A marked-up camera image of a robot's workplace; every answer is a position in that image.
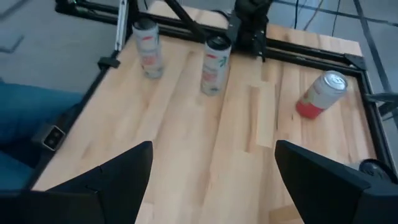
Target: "can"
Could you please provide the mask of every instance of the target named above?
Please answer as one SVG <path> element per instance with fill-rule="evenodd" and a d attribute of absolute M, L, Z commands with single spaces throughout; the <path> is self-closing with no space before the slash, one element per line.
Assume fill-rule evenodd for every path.
<path fill-rule="evenodd" d="M 347 79 L 336 71 L 327 71 L 318 77 L 298 100 L 296 110 L 302 116 L 314 119 L 347 92 Z"/>
<path fill-rule="evenodd" d="M 200 89 L 204 94 L 214 96 L 221 91 L 229 64 L 231 46 L 231 40 L 226 35 L 216 35 L 206 39 L 200 82 Z"/>
<path fill-rule="evenodd" d="M 151 19 L 143 17 L 133 23 L 132 30 L 144 75 L 148 78 L 160 78 L 163 75 L 163 60 L 159 26 Z"/>

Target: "wood grain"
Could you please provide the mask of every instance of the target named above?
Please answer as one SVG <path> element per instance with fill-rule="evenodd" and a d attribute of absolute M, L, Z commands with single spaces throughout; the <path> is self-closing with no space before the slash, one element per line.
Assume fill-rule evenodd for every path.
<path fill-rule="evenodd" d="M 164 3 L 152 13 L 173 17 Z M 217 14 L 190 8 L 203 24 L 226 26 Z M 269 26 L 269 37 L 360 55 L 359 45 Z M 233 54 L 225 88 L 200 91 L 203 45 L 161 37 L 162 78 L 145 78 L 134 41 L 127 42 L 65 142 L 37 181 L 47 190 L 141 141 L 154 142 L 154 162 L 136 223 L 269 223 L 297 211 L 274 160 L 287 139 L 342 163 L 374 157 L 358 84 L 316 120 L 295 102 L 323 72 L 290 63 Z"/>

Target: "floor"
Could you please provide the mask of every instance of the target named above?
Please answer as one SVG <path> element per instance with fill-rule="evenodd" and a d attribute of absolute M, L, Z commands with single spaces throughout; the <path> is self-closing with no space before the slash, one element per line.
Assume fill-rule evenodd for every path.
<path fill-rule="evenodd" d="M 118 0 L 93 1 L 118 5 Z M 398 71 L 398 1 L 327 0 L 316 12 L 321 1 L 299 1 L 297 28 L 307 26 L 309 32 L 358 41 L 373 91 L 398 91 L 395 73 Z M 116 27 L 58 14 L 54 11 L 55 3 L 46 0 L 24 1 L 12 13 L 2 16 L 6 4 L 17 2 L 19 0 L 0 2 L 0 30 L 11 30 L 24 36 L 13 54 L 0 53 L 0 77 L 9 83 L 84 93 L 98 73 L 96 62 L 99 57 L 113 51 Z M 229 9 L 234 4 L 234 0 L 179 2 L 202 9 Z M 360 3 L 363 9 L 365 19 L 362 21 L 354 2 Z M 269 12 L 270 22 L 294 27 L 294 5 L 295 0 L 275 0 Z M 314 14 L 312 22 L 307 25 Z M 370 39 L 364 34 L 366 24 Z M 398 130 L 393 119 L 385 121 L 384 126 L 398 161 Z"/>

